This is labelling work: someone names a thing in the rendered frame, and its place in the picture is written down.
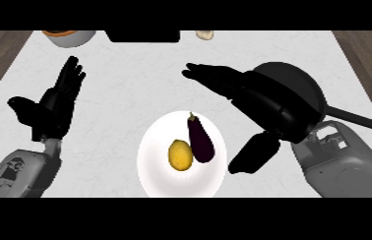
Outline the grey bowl with orange rim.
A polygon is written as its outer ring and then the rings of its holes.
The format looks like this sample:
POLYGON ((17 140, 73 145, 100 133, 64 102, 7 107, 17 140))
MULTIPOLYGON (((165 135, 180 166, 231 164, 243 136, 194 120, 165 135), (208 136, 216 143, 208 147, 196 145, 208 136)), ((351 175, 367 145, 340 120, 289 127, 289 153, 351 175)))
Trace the grey bowl with orange rim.
POLYGON ((50 42, 61 48, 70 48, 82 45, 94 36, 94 30, 44 30, 42 34, 50 42))

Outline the black frying pan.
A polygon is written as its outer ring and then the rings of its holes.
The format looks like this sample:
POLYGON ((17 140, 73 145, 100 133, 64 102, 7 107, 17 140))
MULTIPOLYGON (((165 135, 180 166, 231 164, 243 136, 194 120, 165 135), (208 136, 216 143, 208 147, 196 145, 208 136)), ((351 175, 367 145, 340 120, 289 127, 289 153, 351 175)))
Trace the black frying pan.
POLYGON ((295 65, 284 62, 265 62, 252 71, 268 77, 292 90, 323 116, 330 116, 372 129, 370 118, 327 105, 323 90, 315 80, 295 65))

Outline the white round plate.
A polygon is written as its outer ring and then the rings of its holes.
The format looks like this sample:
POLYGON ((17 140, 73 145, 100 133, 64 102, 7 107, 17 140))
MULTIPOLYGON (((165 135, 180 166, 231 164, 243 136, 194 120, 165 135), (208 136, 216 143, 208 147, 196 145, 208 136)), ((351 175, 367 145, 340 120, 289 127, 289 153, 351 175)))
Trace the white round plate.
POLYGON ((138 144, 138 180, 150 197, 212 197, 227 172, 227 148, 209 119, 194 111, 165 114, 149 126, 138 144), (203 129, 213 155, 202 162, 194 154, 193 126, 203 129))

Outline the yellow lemon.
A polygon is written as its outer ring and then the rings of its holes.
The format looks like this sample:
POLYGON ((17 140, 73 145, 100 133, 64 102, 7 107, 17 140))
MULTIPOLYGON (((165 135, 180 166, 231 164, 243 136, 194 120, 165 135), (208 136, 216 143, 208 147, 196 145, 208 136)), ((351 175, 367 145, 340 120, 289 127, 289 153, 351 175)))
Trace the yellow lemon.
POLYGON ((190 168, 193 162, 193 153, 188 144, 175 140, 168 148, 168 163, 177 171, 184 171, 190 168))

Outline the dark purple eggplant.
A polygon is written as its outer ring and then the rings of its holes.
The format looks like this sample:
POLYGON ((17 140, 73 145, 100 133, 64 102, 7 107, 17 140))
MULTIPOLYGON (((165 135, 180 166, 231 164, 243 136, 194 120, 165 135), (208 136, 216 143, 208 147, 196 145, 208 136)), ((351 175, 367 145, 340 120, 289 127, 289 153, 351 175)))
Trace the dark purple eggplant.
POLYGON ((215 156, 215 148, 199 117, 194 115, 190 115, 187 118, 187 129, 191 153, 196 160, 200 163, 206 163, 215 156))

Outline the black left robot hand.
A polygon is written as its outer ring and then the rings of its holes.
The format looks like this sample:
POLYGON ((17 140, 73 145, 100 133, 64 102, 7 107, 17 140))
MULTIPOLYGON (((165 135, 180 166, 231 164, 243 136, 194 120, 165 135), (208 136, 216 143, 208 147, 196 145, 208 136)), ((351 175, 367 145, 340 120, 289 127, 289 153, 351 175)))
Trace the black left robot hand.
POLYGON ((61 139, 67 133, 75 98, 79 93, 85 73, 78 58, 69 56, 58 71, 56 83, 38 102, 22 96, 13 96, 7 104, 16 113, 19 122, 32 129, 32 141, 61 139))

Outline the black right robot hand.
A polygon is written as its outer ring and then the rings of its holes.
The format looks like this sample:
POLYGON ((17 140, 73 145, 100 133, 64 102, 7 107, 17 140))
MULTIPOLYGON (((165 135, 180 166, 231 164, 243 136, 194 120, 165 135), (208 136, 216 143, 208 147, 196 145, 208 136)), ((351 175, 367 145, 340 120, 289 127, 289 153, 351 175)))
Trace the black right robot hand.
POLYGON ((252 174, 275 154, 280 142, 298 143, 309 134, 311 106, 283 85, 253 71, 242 73, 225 66, 193 63, 185 67, 182 76, 224 96, 262 129, 228 164, 230 174, 252 174))

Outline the black rectangular appliance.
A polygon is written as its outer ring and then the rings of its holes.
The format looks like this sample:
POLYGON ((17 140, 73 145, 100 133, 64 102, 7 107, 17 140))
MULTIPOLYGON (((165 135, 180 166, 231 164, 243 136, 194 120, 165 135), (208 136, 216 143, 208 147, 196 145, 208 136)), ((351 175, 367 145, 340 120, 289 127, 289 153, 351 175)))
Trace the black rectangular appliance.
POLYGON ((178 30, 107 30, 106 35, 112 42, 177 42, 178 30))

